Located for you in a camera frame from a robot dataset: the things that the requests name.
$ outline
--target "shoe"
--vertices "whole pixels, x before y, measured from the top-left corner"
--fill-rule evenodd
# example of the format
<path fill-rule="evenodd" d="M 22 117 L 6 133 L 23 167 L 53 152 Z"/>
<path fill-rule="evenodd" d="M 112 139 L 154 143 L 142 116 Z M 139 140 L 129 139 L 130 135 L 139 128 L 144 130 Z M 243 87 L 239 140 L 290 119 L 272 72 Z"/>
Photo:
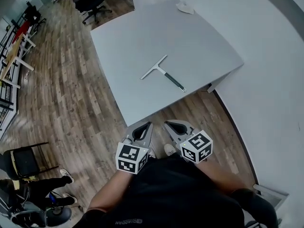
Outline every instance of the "shoe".
<path fill-rule="evenodd" d="M 151 149 L 150 153 L 149 153 L 149 157 L 155 158 L 156 159 L 156 154 L 154 152 L 153 149 Z"/>
<path fill-rule="evenodd" d="M 167 156 L 173 155 L 176 153 L 176 149 L 171 144 L 165 144 L 164 146 Z"/>
<path fill-rule="evenodd" d="M 78 203 L 78 199 L 75 198 L 75 197 L 73 197 L 72 195 L 69 195 L 67 192 L 63 193 L 63 194 L 62 194 L 62 197 L 64 197 L 64 198 L 71 197 L 71 198 L 74 199 L 75 203 Z"/>
<path fill-rule="evenodd" d="M 60 169 L 60 173 L 61 173 L 61 175 L 62 175 L 63 177 L 64 177 L 64 176 L 69 177 L 69 178 L 72 180 L 71 183 L 74 183 L 74 182 L 75 182 L 74 178 L 70 175 L 70 173 L 68 173 L 68 171 L 67 171 L 66 169 Z"/>

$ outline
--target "black t-shirt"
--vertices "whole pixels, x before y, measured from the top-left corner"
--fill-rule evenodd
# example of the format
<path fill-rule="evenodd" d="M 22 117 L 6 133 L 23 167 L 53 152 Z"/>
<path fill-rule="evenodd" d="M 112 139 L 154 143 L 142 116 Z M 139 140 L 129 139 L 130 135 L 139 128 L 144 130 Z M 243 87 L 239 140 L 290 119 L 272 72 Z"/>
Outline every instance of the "black t-shirt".
<path fill-rule="evenodd" d="M 150 158 L 108 213 L 88 211 L 74 228 L 244 227 L 239 203 L 182 158 Z"/>

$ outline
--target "baseboard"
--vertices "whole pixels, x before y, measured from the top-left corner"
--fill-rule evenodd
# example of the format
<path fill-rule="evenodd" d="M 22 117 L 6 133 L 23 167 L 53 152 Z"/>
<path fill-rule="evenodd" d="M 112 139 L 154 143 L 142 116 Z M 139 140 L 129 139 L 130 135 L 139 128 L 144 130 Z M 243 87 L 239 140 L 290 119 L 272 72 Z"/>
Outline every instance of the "baseboard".
<path fill-rule="evenodd" d="M 255 172 L 255 169 L 253 168 L 253 164 L 252 164 L 252 162 L 251 162 L 251 159 L 250 159 L 250 157 L 249 157 L 249 153 L 248 153 L 247 148 L 246 148 L 246 146 L 245 146 L 245 143 L 244 143 L 244 141 L 243 141 L 243 139 L 242 139 L 242 137 L 241 137 L 241 134 L 239 133 L 236 124 L 234 123 L 234 121 L 233 121 L 233 119 L 232 119 L 232 117 L 231 117 L 229 111 L 227 110 L 225 104 L 223 103 L 222 99 L 219 97 L 217 91 L 214 90 L 213 93 L 214 93 L 215 97 L 217 98 L 218 102 L 220 103 L 220 105 L 223 107 L 224 112 L 226 113 L 226 115 L 227 115 L 229 121 L 230 121 L 231 124 L 232 124 L 232 127 L 233 127 L 234 131 L 236 132 L 236 134 L 237 134 L 237 136 L 238 136 L 239 141 L 241 142 L 242 148 L 243 148 L 243 150 L 244 150 L 244 152 L 245 152 L 245 155 L 246 155 L 246 157 L 247 157 L 247 160 L 248 160 L 248 163 L 249 163 L 249 165 L 250 165 L 250 168 L 251 168 L 253 177 L 254 177 L 254 179 L 255 179 L 255 182 L 256 182 L 256 184 L 258 184 L 257 175 L 256 175 L 256 172 Z"/>

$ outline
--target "wooden floor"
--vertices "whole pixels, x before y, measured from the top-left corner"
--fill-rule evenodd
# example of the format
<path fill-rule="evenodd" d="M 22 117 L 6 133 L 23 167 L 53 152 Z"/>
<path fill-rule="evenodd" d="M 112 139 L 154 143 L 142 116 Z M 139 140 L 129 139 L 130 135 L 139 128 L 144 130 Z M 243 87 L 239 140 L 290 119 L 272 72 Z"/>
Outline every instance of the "wooden floor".
<path fill-rule="evenodd" d="M 112 14 L 100 15 L 99 25 L 133 10 L 129 0 L 106 0 Z M 115 172 L 115 152 L 126 125 L 109 85 L 100 71 L 90 30 L 71 0 L 42 9 L 47 23 L 33 37 L 37 47 L 25 61 L 35 70 L 22 69 L 19 114 L 0 143 L 0 150 L 49 142 L 45 148 L 50 165 L 66 168 L 75 183 L 64 188 L 77 196 L 86 209 L 95 193 Z M 248 160 L 239 139 L 214 94 L 204 90 L 150 116 L 154 124 L 152 147 L 163 156 L 170 139 L 162 129 L 169 119 L 181 119 L 205 130 L 214 140 L 214 155 L 226 169 L 254 184 Z M 59 177 L 59 171 L 41 178 Z M 72 227 L 81 217 L 73 209 Z"/>

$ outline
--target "white table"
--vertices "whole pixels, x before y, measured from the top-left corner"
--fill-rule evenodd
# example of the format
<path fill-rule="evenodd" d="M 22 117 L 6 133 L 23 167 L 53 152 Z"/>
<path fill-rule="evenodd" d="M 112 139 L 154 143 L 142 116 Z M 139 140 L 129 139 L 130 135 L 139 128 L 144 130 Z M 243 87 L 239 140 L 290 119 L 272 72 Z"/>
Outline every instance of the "white table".
<path fill-rule="evenodd" d="M 146 6 L 91 31 L 101 67 L 126 124 L 171 105 L 198 89 L 214 87 L 243 65 L 232 46 L 201 16 L 180 12 L 179 0 Z M 165 54 L 164 75 L 146 73 Z"/>

